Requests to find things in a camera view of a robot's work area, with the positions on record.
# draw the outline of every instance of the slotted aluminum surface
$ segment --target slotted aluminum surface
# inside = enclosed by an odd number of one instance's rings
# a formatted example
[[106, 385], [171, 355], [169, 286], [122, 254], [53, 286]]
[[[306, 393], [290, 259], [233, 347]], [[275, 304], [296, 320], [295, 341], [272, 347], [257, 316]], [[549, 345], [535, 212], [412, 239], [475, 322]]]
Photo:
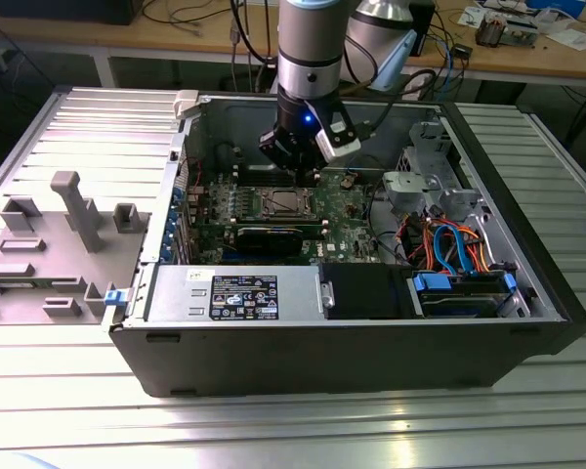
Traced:
[[[516, 124], [507, 140], [533, 137], [524, 117], [498, 118]], [[512, 157], [533, 169], [529, 158], [548, 155]], [[91, 167], [89, 158], [69, 164]], [[156, 170], [156, 158], [115, 173]], [[542, 175], [503, 166], [505, 177], [532, 175], [543, 187], [547, 178], [575, 178], [555, 160]], [[547, 228], [561, 209], [543, 205], [523, 202], [532, 223], [559, 234], [552, 238], [573, 237]], [[586, 204], [566, 205], [562, 219], [586, 227]], [[586, 295], [586, 260], [566, 251], [556, 257]], [[161, 400], [142, 391], [98, 326], [0, 327], [0, 448], [62, 468], [586, 468], [586, 336], [558, 356], [529, 360], [492, 389]]]

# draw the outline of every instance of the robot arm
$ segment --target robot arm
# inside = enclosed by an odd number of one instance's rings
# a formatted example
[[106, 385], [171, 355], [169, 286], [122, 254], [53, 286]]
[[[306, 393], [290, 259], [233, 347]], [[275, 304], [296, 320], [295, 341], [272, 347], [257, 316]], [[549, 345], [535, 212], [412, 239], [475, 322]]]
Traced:
[[298, 181], [360, 148], [338, 95], [348, 0], [282, 0], [279, 13], [277, 118], [261, 151]]

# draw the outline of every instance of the power supply label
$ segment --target power supply label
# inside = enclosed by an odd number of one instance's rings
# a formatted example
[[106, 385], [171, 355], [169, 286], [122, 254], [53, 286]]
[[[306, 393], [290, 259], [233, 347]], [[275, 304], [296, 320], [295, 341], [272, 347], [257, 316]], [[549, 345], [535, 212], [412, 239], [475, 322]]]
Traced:
[[211, 320], [277, 320], [276, 276], [213, 276]]

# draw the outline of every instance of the wooden table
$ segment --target wooden table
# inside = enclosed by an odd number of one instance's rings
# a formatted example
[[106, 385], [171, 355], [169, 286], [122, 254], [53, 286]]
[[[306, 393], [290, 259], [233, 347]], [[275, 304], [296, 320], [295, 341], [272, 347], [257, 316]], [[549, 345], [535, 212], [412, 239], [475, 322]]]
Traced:
[[[169, 0], [173, 8], [190, 5], [197, 0]], [[443, 0], [440, 15], [457, 42], [473, 47], [467, 78], [586, 86], [586, 51], [577, 52], [547, 37], [539, 37], [535, 48], [499, 47], [489, 49], [475, 44], [475, 30], [456, 24], [459, 11], [472, 4], [469, 0]], [[225, 9], [228, 0], [214, 0], [205, 8], [188, 10], [183, 18], [195, 18]], [[277, 8], [271, 10], [272, 50], [277, 50]], [[167, 20], [165, 2], [159, 0], [148, 12]], [[265, 13], [262, 7], [249, 7], [251, 40], [263, 55], [267, 53]], [[231, 13], [201, 21], [198, 37], [169, 24], [161, 24], [139, 16], [129, 26], [89, 22], [2, 19], [0, 26], [25, 50], [85, 54], [91, 56], [103, 86], [114, 87], [109, 64], [111, 57], [135, 57], [173, 61], [230, 61]], [[0, 47], [11, 47], [0, 35]], [[245, 49], [239, 46], [242, 64], [247, 63]], [[422, 67], [442, 66], [435, 44], [428, 41], [423, 54], [410, 58], [406, 72]]]

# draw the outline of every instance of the green circuit board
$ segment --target green circuit board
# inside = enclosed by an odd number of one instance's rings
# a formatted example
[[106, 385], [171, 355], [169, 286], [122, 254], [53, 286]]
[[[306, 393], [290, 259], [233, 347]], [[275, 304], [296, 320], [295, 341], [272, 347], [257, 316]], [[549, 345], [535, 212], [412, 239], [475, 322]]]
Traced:
[[[193, 262], [202, 265], [316, 265], [380, 262], [366, 222], [364, 185], [341, 187], [343, 173], [327, 173], [315, 188], [247, 187], [219, 175], [192, 223]], [[243, 229], [292, 230], [303, 239], [299, 254], [253, 257], [235, 249]]]

